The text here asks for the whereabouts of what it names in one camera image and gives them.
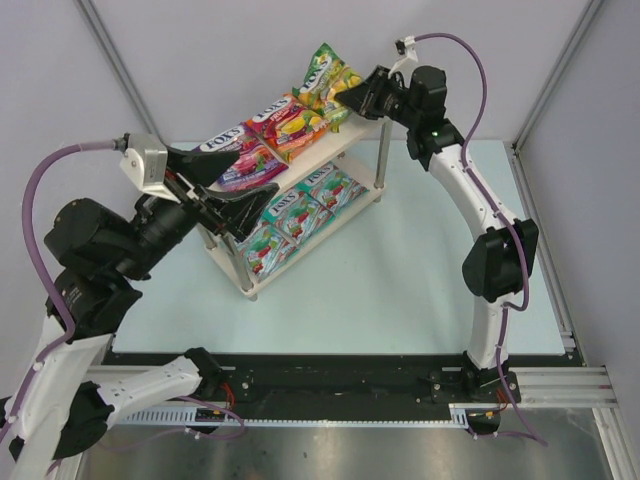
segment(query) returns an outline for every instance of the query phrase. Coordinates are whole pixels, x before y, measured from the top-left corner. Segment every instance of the upper shelf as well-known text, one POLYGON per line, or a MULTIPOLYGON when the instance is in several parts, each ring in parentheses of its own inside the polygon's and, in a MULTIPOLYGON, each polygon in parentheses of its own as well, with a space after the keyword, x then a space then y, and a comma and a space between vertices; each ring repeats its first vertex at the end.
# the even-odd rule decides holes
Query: upper shelf
MULTIPOLYGON (((287 170, 274 178, 274 181, 280 186, 280 192, 307 178, 322 165, 354 145, 358 140, 382 127, 385 121, 388 120, 365 120, 351 115, 340 125, 339 133, 327 132, 317 142, 294 158, 287 170)), ((172 144, 173 147, 184 150, 191 150, 198 145, 196 142, 176 142, 172 144)), ((221 190, 217 183, 211 189, 221 190)))

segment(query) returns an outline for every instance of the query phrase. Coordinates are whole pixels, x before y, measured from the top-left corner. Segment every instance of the wall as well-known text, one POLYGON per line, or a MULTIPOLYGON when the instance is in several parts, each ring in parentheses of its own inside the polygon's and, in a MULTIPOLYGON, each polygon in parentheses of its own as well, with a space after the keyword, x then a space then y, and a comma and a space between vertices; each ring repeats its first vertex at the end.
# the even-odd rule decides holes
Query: wall
MULTIPOLYGON (((27 179, 48 153, 77 141, 140 130, 119 86, 70 1, 10 0, 0 5, 0 398, 27 367, 44 316, 44 289, 22 240, 27 179)), ((63 160, 36 200, 39 238, 69 200, 91 196, 121 213, 135 198, 115 153, 63 160)), ((0 478, 6 471, 0 468, 0 478)))
MULTIPOLYGON (((486 64, 480 136, 512 140, 587 0, 95 3, 169 141, 210 138, 266 108, 302 83, 324 41, 368 75, 393 65, 397 38, 436 31, 462 36, 486 64)), ((473 60, 446 40, 418 53, 447 71, 449 116, 465 132, 480 103, 473 60)))
POLYGON ((640 445, 640 3, 605 2, 523 163, 579 339, 640 445))

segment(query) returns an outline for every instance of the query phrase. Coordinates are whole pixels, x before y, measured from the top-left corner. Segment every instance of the floor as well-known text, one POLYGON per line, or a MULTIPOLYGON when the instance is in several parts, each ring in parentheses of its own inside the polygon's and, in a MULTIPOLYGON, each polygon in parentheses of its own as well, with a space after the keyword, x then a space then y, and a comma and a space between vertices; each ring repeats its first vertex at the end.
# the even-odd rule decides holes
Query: floor
MULTIPOLYGON (((375 168, 378 143, 351 153, 375 168)), ((496 194, 522 213, 503 144, 471 153, 496 194)), ((472 241, 436 180, 392 141, 387 193, 250 302, 192 232, 138 283, 144 297, 120 327, 115 352, 450 354, 469 341, 473 301, 461 275, 472 241)), ((562 354, 539 266, 527 312, 514 314, 509 351, 562 354)))
MULTIPOLYGON (((395 428, 253 428, 231 442, 160 438, 128 453, 94 447, 86 480, 127 479, 517 479, 607 480, 609 467, 593 415, 584 410, 527 414, 549 448, 513 438, 473 439, 462 430, 395 428)), ((504 429, 519 429, 512 411, 504 429)), ((116 427, 103 442, 125 445, 157 432, 116 427)))

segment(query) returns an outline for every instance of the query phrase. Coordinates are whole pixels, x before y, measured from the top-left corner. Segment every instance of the light blue table surface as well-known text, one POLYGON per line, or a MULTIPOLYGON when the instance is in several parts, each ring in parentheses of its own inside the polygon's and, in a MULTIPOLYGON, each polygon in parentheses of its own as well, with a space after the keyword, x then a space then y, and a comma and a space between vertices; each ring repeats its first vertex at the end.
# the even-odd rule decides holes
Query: light blue table surface
MULTIPOLYGON (((375 168, 377 141, 350 153, 375 168)), ((523 215, 504 147, 471 154, 502 201, 523 215)), ((392 141, 387 192, 300 262, 247 300, 210 259, 197 232, 135 285, 115 352, 452 354, 466 349, 473 297, 461 274, 472 240, 444 188, 392 141)), ((538 264, 531 304, 514 313, 510 353, 562 354, 538 264)))

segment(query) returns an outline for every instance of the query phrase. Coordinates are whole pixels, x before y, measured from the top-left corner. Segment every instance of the candy bag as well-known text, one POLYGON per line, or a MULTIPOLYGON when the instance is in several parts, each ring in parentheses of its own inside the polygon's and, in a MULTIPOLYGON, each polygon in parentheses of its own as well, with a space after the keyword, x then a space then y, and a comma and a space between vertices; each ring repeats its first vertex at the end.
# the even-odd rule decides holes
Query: candy bag
POLYGON ((271 275, 296 253, 295 245, 267 222, 259 224, 242 243, 243 255, 258 281, 271 275))
POLYGON ((276 198, 264 218, 300 245, 333 220, 331 212, 293 187, 276 198))
POLYGON ((218 179, 223 190, 233 191, 267 183, 288 167, 265 147, 247 125, 241 123, 206 141, 200 152, 240 152, 240 158, 218 179))
POLYGON ((300 182, 298 188, 336 215, 360 195, 368 192, 366 187, 331 162, 300 182))
POLYGON ((362 77, 323 43, 311 58, 302 87, 294 88, 293 94, 303 105, 322 115, 337 132, 350 111, 335 100, 335 94, 361 82, 362 77))
POLYGON ((264 112, 247 120, 247 124, 287 162, 324 135, 328 126, 320 115, 288 93, 264 112))

